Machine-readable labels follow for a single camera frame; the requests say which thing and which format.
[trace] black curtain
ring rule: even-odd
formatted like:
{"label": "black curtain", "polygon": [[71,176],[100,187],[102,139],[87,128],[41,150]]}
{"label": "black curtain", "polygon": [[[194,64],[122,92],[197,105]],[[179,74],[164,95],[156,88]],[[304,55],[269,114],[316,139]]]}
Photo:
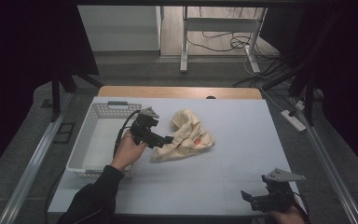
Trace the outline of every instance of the black curtain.
{"label": "black curtain", "polygon": [[98,75],[75,2],[0,0],[0,157],[53,71]]}
{"label": "black curtain", "polygon": [[260,37],[292,67],[302,63],[328,16],[328,7],[270,7]]}
{"label": "black curtain", "polygon": [[324,114],[358,156],[358,3],[345,7],[315,64]]}

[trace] table leg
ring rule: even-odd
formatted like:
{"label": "table leg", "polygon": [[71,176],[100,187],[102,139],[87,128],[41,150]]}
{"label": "table leg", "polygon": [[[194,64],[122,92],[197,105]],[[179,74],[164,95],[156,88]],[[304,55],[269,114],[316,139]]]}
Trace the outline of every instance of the table leg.
{"label": "table leg", "polygon": [[183,7],[183,41],[182,41],[182,54],[180,59],[180,72],[187,73],[187,7]]}
{"label": "table leg", "polygon": [[261,25],[263,24],[265,15],[266,15],[266,8],[262,7],[260,14],[257,16],[255,29],[252,32],[251,40],[249,41],[249,46],[245,47],[246,54],[248,55],[249,63],[252,66],[252,70],[254,73],[260,73],[260,68],[258,67],[257,61],[255,60],[254,50],[255,50],[255,43],[260,33],[260,28]]}

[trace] black sleeve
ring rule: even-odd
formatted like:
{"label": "black sleeve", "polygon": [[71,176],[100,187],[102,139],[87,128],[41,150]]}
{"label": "black sleeve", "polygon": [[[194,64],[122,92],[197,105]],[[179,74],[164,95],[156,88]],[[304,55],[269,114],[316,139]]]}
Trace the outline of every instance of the black sleeve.
{"label": "black sleeve", "polygon": [[75,195],[68,211],[60,217],[58,223],[75,223],[84,218],[86,223],[94,223],[91,220],[109,223],[115,213],[118,183],[123,176],[119,170],[106,165],[94,184],[86,185]]}

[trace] crumpled cloth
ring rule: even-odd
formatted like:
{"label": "crumpled cloth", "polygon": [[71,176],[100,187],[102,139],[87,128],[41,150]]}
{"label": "crumpled cloth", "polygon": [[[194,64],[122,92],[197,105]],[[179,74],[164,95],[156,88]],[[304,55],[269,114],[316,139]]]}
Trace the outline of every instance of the crumpled cloth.
{"label": "crumpled cloth", "polygon": [[179,129],[172,134],[172,143],[155,148],[152,161],[178,160],[200,154],[203,149],[212,147],[214,138],[200,124],[193,111],[183,109],[176,112],[171,125]]}

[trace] white wall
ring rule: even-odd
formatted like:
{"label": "white wall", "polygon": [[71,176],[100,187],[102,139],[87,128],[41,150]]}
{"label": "white wall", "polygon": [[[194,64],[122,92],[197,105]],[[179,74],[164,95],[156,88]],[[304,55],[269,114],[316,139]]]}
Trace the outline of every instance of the white wall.
{"label": "white wall", "polygon": [[78,7],[93,51],[159,50],[159,7]]}

